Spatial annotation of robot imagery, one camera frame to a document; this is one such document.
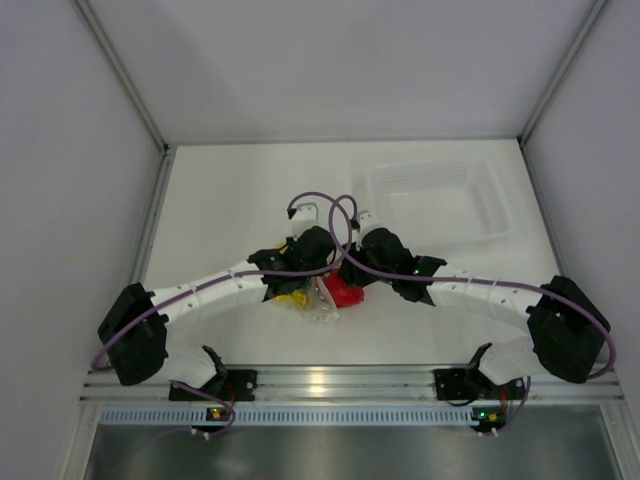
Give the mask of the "red fake dragon fruit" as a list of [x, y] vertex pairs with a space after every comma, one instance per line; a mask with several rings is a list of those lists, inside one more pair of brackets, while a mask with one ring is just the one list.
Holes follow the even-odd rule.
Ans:
[[324, 278], [324, 285], [337, 308], [350, 308], [364, 300], [364, 289], [359, 286], [349, 286], [340, 278], [338, 269], [330, 271]]

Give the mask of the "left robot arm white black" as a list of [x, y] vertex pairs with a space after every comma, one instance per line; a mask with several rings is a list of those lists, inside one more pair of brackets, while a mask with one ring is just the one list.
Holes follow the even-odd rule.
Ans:
[[191, 396], [219, 397], [227, 368], [212, 347], [183, 340], [184, 332], [226, 311], [302, 289], [327, 271], [333, 249], [330, 233], [312, 226], [218, 274], [156, 290], [126, 286], [97, 330], [119, 383], [129, 387], [157, 377]]

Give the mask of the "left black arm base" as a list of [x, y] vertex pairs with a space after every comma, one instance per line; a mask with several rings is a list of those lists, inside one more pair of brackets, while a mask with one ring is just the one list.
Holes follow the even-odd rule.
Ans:
[[169, 400], [178, 402], [204, 401], [205, 397], [215, 397], [225, 402], [253, 402], [255, 400], [255, 390], [257, 387], [258, 372], [253, 369], [232, 368], [226, 374], [217, 374], [213, 379], [205, 383], [200, 388], [171, 384], [169, 390]]

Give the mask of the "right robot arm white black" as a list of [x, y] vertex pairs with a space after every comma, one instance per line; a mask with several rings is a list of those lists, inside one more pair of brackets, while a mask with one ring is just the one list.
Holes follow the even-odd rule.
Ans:
[[541, 286], [474, 277], [444, 259], [412, 254], [384, 227], [358, 237], [338, 275], [350, 287], [386, 283], [408, 302], [463, 309], [519, 330], [513, 340], [476, 350], [466, 382], [477, 396], [544, 372], [574, 384], [599, 375], [594, 366], [611, 326], [568, 277]]

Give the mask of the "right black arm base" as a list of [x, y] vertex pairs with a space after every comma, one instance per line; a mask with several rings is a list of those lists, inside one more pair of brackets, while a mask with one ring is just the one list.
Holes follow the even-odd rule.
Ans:
[[439, 400], [473, 402], [492, 389], [492, 383], [477, 369], [436, 369], [433, 375]]

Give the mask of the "clear zip top bag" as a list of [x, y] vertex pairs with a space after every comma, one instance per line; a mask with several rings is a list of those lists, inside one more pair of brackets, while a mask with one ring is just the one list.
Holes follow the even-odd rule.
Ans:
[[275, 304], [279, 307], [283, 307], [291, 312], [295, 312], [300, 317], [308, 321], [320, 322], [320, 323], [333, 323], [340, 319], [339, 309], [336, 307], [332, 300], [326, 286], [324, 285], [324, 278], [328, 274], [323, 276], [313, 277], [307, 284], [301, 289], [306, 291], [313, 302], [313, 306], [306, 311], [300, 311], [295, 308], [287, 308], [280, 306], [275, 301]]

